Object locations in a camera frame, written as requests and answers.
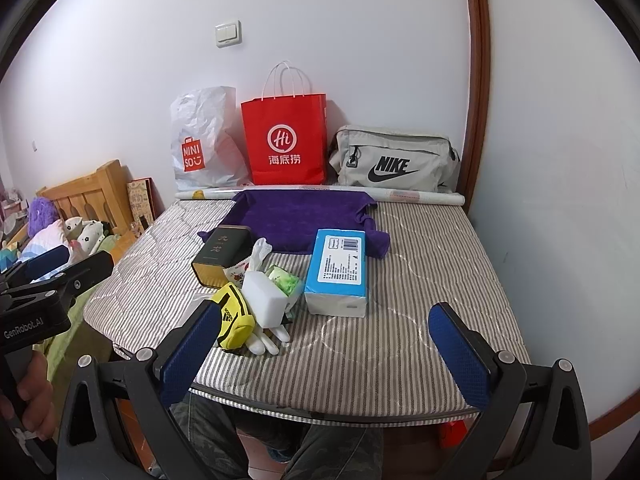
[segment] blue tissue package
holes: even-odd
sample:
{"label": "blue tissue package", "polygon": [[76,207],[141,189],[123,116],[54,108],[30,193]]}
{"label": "blue tissue package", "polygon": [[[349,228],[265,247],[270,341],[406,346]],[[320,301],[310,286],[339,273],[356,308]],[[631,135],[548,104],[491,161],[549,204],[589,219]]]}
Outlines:
{"label": "blue tissue package", "polygon": [[364,231],[319,229],[305,283],[312,314],[364,317],[367,266]]}

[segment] white plastic bag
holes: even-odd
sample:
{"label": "white plastic bag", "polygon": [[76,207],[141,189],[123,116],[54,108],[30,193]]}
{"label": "white plastic bag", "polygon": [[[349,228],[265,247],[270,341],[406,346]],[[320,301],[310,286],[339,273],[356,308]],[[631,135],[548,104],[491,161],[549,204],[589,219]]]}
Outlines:
{"label": "white plastic bag", "polygon": [[226,130],[236,113],[236,89],[215,86],[171,104],[175,183],[178,191],[250,184],[244,158]]}

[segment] striped mattress pad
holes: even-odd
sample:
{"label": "striped mattress pad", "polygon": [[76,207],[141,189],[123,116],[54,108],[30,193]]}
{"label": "striped mattress pad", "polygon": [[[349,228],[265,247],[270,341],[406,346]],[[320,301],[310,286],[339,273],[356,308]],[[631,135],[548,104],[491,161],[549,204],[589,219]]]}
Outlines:
{"label": "striped mattress pad", "polygon": [[[84,308],[85,320],[130,352],[155,347],[193,298],[212,294],[191,261],[199,231],[213,229],[231,200],[183,200],[163,213],[116,264]],[[314,316],[304,299],[276,356],[210,350],[193,391],[219,402],[328,425],[408,426],[465,418],[465,404],[425,320],[447,301],[494,349],[529,362],[489,259],[459,206],[379,203],[377,229],[390,234],[382,260],[367,259],[367,315]],[[310,256],[270,254],[305,276]]]}

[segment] metal screw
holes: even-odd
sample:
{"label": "metal screw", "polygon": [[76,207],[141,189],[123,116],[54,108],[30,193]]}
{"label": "metal screw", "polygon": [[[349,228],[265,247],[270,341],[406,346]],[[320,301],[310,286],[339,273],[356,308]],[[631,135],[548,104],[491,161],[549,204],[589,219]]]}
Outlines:
{"label": "metal screw", "polygon": [[498,359],[500,359],[500,361],[502,361],[503,363],[510,365],[511,363],[516,361],[516,356],[508,350],[501,350],[498,353]]}
{"label": "metal screw", "polygon": [[151,359],[151,356],[154,354],[154,351],[151,348],[141,348],[136,352],[136,359],[138,361],[146,361]]}
{"label": "metal screw", "polygon": [[574,366],[571,364],[571,362],[567,361],[566,359],[560,359],[558,361],[558,367],[565,372],[570,372],[574,369]]}
{"label": "metal screw", "polygon": [[88,366],[89,364],[91,364],[91,356],[90,355],[83,355],[81,358],[78,359],[78,366],[81,368],[84,368],[85,366]]}

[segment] tile floor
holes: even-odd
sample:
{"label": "tile floor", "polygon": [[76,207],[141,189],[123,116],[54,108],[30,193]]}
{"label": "tile floor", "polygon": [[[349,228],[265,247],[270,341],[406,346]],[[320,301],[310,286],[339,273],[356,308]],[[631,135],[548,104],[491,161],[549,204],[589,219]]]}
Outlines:
{"label": "tile floor", "polygon": [[[120,413],[129,436],[138,452],[142,465],[147,468],[153,455],[128,400],[120,400]],[[383,480],[428,480],[442,466],[447,452],[438,446],[436,426],[412,426],[408,428],[385,428],[385,450]],[[285,464],[274,462],[263,444],[243,433],[239,433],[249,457],[249,475],[254,480],[279,480]]]}

